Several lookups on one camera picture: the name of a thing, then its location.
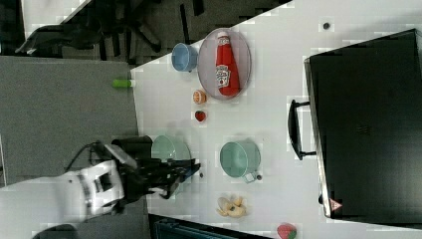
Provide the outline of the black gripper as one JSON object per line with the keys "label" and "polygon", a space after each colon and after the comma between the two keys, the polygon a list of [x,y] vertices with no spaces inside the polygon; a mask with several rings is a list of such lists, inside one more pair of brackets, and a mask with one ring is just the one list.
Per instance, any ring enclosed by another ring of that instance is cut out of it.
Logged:
{"label": "black gripper", "polygon": [[[184,159],[167,161],[168,165],[188,178],[196,173],[200,163],[196,159]],[[169,199],[179,193],[184,186],[183,182],[172,182],[171,168],[162,162],[147,160],[134,168],[127,164],[118,167],[119,176],[124,192],[124,203],[132,203],[142,196],[157,192],[162,199]]]}

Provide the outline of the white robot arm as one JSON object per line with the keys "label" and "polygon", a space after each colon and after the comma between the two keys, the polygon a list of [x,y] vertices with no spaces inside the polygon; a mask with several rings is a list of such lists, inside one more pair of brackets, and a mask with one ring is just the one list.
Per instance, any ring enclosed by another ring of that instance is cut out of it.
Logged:
{"label": "white robot arm", "polygon": [[1,188],[1,239],[39,239],[53,228],[75,229],[94,218],[121,213],[156,188],[167,199],[200,167],[194,159],[108,160],[9,184]]}

